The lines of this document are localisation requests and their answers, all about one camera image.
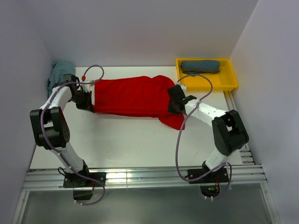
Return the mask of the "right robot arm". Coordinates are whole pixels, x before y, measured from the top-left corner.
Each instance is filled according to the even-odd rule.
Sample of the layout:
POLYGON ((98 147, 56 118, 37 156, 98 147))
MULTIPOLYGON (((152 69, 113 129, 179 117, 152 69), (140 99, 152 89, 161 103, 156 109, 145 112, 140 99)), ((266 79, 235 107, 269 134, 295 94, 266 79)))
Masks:
POLYGON ((179 129, 175 149, 175 166, 179 177, 186 182, 201 179, 212 182, 218 177, 218 170, 230 166, 231 154, 241 149, 249 141, 249 135, 236 110, 224 111, 202 102, 203 98, 186 96, 183 85, 177 84, 167 90, 170 97, 168 112, 184 114, 184 121, 179 129), (209 125, 213 131, 215 149, 202 164, 202 175, 188 180, 182 176, 178 165, 178 150, 183 128, 190 117, 209 125))

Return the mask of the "red t shirt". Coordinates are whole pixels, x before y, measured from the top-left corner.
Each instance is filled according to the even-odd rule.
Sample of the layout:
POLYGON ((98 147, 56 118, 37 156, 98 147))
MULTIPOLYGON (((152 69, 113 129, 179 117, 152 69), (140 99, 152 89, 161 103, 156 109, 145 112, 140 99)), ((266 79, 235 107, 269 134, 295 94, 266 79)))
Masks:
POLYGON ((168 112, 170 97, 167 90, 173 86, 170 78, 161 75, 100 80, 94 87, 93 109, 95 113, 157 118, 179 130, 184 115, 168 112))

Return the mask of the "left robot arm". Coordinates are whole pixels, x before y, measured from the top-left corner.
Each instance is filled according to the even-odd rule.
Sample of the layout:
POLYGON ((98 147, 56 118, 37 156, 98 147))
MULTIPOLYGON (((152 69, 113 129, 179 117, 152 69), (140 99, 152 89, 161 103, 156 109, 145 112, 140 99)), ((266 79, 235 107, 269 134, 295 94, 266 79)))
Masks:
POLYGON ((63 75, 62 82, 54 84, 46 103, 29 114, 37 146, 51 151, 65 167, 59 167, 58 172, 66 181, 77 183, 79 186, 88 185, 91 174, 84 160, 76 154, 70 144, 70 130, 63 110, 66 104, 72 101, 77 109, 94 112, 93 91, 90 87, 88 84, 83 88, 75 75, 63 75))

